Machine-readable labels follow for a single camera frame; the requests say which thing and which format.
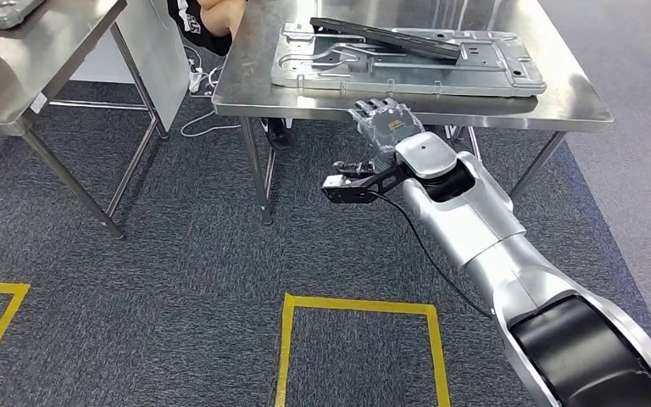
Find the black cable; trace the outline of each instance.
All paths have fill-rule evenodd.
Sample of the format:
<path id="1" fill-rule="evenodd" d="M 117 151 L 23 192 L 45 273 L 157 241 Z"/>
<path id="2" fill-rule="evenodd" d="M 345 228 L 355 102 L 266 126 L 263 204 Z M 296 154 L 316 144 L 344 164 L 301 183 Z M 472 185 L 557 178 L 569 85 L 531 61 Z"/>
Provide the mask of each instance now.
<path id="1" fill-rule="evenodd" d="M 452 282 L 452 281 L 450 280 L 450 278 L 448 278 L 448 276 L 445 275 L 444 272 L 442 272 L 441 268 L 438 267 L 436 261 L 431 257 L 430 252 L 428 252 L 428 249 L 426 248 L 425 244 L 423 243 L 423 240 L 420 239 L 420 234 L 418 233 L 418 230 L 415 229 L 415 225 L 413 224 L 413 221 L 410 219 L 410 216 L 408 216 L 408 213 L 405 212 L 405 209 L 403 209 L 403 207 L 400 206 L 400 205 L 398 205 L 397 203 L 394 203 L 390 198 L 386 197 L 385 195 L 381 195 L 381 194 L 378 193 L 378 192 L 375 192 L 375 191 L 368 191 L 368 194 L 373 195 L 374 197 L 378 197 L 378 198 L 380 198 L 380 199 L 382 199 L 382 200 L 388 202 L 388 203 L 391 204 L 395 209 L 397 209 L 398 212 L 401 213 L 401 215 L 403 215 L 403 217 L 405 218 L 405 220 L 408 221 L 408 225 L 410 225 L 410 229 L 411 229 L 411 230 L 413 231 L 413 233 L 415 234 L 415 239 L 418 241 L 418 243 L 420 244 L 420 247 L 423 249 L 423 253 L 426 254 L 426 257 L 427 257 L 428 260 L 431 262 L 431 265 L 433 266 L 433 268 L 436 269 L 436 271 L 438 272 L 438 274 L 440 275 L 440 277 L 442 277 L 442 279 L 445 280 L 445 282 L 446 282 L 446 283 L 447 283 L 447 284 L 448 284 L 448 285 L 449 285 L 453 290 L 455 290 L 455 292 L 456 292 L 456 293 L 457 293 L 457 294 L 458 294 L 458 295 L 459 295 L 459 296 L 460 296 L 460 297 L 461 297 L 461 298 L 462 298 L 462 299 L 463 299 L 463 300 L 464 300 L 464 301 L 465 301 L 465 302 L 466 302 L 466 303 L 467 303 L 467 304 L 468 304 L 472 309 L 474 309 L 475 311 L 477 311 L 478 314 L 483 315 L 483 316 L 485 316 L 486 318 L 491 318 L 490 313 L 488 313 L 488 312 L 486 312 L 485 310 L 483 310 L 482 308 L 478 307 L 478 306 L 477 306 L 477 305 L 476 305 L 472 300 L 470 300 L 470 298 L 468 298 L 468 296 L 465 295 L 465 293 L 463 293 L 462 291 L 460 291 L 460 288 L 458 288 L 458 286 L 456 286 L 455 283 Z"/>

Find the white label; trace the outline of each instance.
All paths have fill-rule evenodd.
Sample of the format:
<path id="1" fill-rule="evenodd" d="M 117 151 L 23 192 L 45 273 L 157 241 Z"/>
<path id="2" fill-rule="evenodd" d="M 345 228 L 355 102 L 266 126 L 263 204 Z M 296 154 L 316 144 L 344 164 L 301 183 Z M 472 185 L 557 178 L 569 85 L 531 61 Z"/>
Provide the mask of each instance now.
<path id="1" fill-rule="evenodd" d="M 48 103 L 48 99 L 43 95 L 43 93 L 39 92 L 34 101 L 31 102 L 31 110 L 33 110 L 34 113 L 39 114 L 41 113 L 41 109 L 46 106 L 46 103 Z"/>

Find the stainless steel table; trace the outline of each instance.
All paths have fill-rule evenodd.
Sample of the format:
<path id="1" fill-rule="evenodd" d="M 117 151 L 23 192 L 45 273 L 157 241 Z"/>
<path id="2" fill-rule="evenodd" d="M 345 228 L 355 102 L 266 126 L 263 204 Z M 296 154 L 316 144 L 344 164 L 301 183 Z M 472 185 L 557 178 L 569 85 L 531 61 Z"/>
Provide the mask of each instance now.
<path id="1" fill-rule="evenodd" d="M 114 23 L 125 6 L 125 0 L 47 0 L 23 25 L 0 31 L 0 136 L 23 137 L 56 176 L 116 237 L 123 237 L 124 233 L 112 217 L 136 166 L 153 133 L 158 131 L 162 137 L 167 134 L 119 27 Z M 108 29 L 133 76 L 143 105 L 54 101 L 56 93 Z M 105 211 L 31 129 L 33 120 L 49 103 L 96 109 L 144 110 L 150 114 L 151 122 L 146 134 Z"/>
<path id="2" fill-rule="evenodd" d="M 451 28 L 517 33 L 548 83 L 537 98 L 473 98 L 399 93 L 425 124 L 554 131 L 511 192 L 517 196 L 564 141 L 567 131 L 595 132 L 613 120 L 537 0 L 250 0 L 225 62 L 213 104 L 240 116 L 263 211 L 269 208 L 271 152 L 265 180 L 248 117 L 351 120 L 353 102 L 382 94 L 285 88 L 270 84 L 276 38 L 285 22 L 331 17 L 378 27 Z"/>

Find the metal table top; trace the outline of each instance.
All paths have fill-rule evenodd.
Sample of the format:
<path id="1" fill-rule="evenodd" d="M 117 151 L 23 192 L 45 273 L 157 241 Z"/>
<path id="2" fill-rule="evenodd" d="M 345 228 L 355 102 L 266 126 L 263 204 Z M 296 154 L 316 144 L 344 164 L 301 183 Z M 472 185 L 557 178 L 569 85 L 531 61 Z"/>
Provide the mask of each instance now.
<path id="1" fill-rule="evenodd" d="M 0 134 L 24 133 L 24 112 L 55 96 L 125 5 L 47 0 L 24 24 L 0 31 Z"/>
<path id="2" fill-rule="evenodd" d="M 595 132 L 612 122 L 593 85 L 537 0 L 250 0 L 213 96 L 218 114 L 349 120 L 346 110 L 383 94 L 271 85 L 278 32 L 314 16 L 379 27 L 510 31 L 535 60 L 548 90 L 532 98 L 399 93 L 426 124 Z"/>

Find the silver robot arm segment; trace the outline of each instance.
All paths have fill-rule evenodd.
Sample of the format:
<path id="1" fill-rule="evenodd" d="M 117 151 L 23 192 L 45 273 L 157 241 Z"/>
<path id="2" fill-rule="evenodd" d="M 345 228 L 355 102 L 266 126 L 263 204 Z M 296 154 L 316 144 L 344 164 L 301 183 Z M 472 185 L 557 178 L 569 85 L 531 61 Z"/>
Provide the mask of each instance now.
<path id="1" fill-rule="evenodd" d="M 412 175 L 402 182 L 409 207 L 477 285 L 537 405 L 650 406 L 650 337 L 528 242 L 512 201 L 483 165 L 430 132 L 395 150 Z"/>

